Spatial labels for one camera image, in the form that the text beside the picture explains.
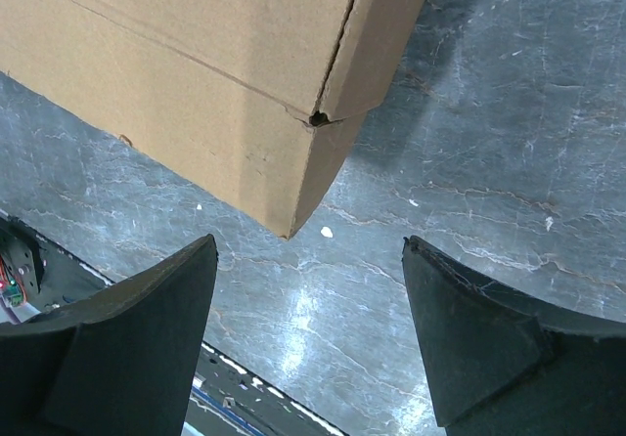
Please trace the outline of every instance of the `marble floor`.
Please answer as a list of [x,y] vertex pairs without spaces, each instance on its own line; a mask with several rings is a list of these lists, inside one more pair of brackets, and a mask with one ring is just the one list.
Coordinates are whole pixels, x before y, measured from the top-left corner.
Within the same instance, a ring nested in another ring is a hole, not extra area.
[[625,12],[427,0],[385,103],[289,242],[2,75],[0,207],[114,280],[215,234],[210,343],[350,434],[440,435],[404,236],[626,322]]

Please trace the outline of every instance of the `torn cardboard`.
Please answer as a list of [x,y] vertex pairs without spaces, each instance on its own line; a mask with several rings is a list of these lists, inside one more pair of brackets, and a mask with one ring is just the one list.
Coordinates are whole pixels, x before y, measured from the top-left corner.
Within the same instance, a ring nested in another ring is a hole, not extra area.
[[424,0],[2,0],[0,70],[289,238]]

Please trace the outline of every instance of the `cable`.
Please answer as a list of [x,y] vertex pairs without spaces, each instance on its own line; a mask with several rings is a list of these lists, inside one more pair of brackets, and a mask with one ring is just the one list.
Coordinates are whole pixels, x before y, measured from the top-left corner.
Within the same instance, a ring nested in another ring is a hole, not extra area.
[[[7,276],[7,271],[6,271],[6,264],[4,262],[4,259],[2,258],[2,256],[0,256],[0,276],[2,276],[2,279],[4,280],[4,284],[9,285],[9,278]],[[2,308],[2,310],[4,311],[4,313],[7,315],[7,317],[9,318],[9,322],[11,324],[13,324],[14,326],[20,324],[20,319],[18,318],[18,316],[16,315],[15,311],[11,308],[9,308],[5,303],[4,303],[4,299],[0,299],[0,307]]]
[[23,285],[23,281],[21,278],[16,278],[11,272],[7,271],[7,263],[4,261],[4,258],[2,258],[2,255],[0,255],[0,276],[2,276],[2,279],[4,280],[6,285],[11,284],[9,277],[11,277],[15,281],[15,283],[18,285],[18,288],[22,292],[22,304],[20,305],[22,306],[23,304],[25,304],[28,299],[26,296],[26,288]]

